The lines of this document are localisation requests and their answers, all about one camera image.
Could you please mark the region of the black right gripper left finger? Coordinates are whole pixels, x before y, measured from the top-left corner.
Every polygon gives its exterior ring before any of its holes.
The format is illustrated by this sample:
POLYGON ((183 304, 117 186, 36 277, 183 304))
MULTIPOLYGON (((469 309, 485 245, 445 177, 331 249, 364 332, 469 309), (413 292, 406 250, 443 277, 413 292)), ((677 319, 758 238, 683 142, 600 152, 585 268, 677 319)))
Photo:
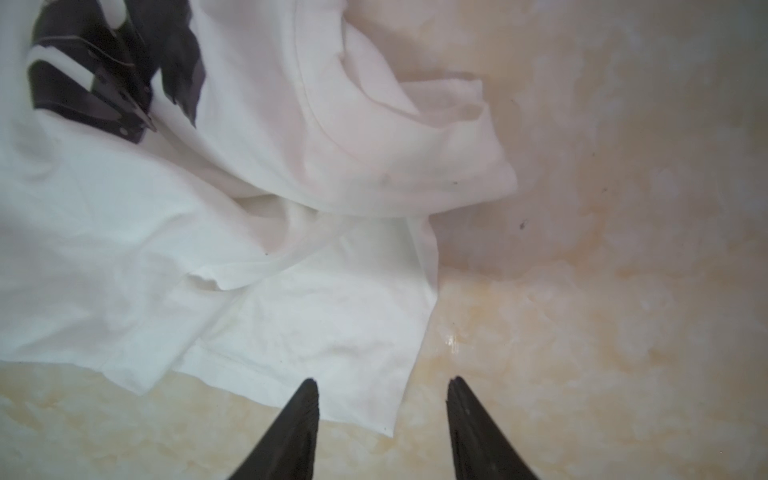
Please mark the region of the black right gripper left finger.
POLYGON ((311 480, 319 416, 318 385, 307 378, 229 480, 311 480))

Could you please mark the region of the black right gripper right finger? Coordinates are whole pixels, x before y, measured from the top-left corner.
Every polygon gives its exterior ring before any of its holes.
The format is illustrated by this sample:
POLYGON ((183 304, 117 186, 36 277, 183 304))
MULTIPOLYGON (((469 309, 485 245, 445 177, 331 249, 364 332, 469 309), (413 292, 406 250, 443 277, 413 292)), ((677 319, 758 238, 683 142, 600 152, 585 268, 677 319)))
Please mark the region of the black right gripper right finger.
POLYGON ((460 376, 447 389, 447 418, 458 480, 538 480, 460 376))

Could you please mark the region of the white patterned garment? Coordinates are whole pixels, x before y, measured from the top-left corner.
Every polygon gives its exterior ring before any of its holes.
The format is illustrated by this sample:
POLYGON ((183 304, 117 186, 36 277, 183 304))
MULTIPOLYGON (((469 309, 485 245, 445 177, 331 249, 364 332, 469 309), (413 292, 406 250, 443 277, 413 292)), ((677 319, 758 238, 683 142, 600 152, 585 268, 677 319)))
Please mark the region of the white patterned garment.
POLYGON ((1 358, 168 372, 392 436, 437 303, 432 215, 517 178, 478 80, 403 82, 342 1, 186 1, 194 123, 132 143, 32 105, 47 1, 1 5, 1 358))

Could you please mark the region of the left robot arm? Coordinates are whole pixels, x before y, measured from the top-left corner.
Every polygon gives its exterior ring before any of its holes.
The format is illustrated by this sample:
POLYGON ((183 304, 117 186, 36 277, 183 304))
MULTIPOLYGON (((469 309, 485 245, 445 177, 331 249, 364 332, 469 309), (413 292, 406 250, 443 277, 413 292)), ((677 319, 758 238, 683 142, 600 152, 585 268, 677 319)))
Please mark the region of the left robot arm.
POLYGON ((162 92, 194 123, 206 70, 186 1, 47 1, 31 31, 32 105, 132 143, 162 92))

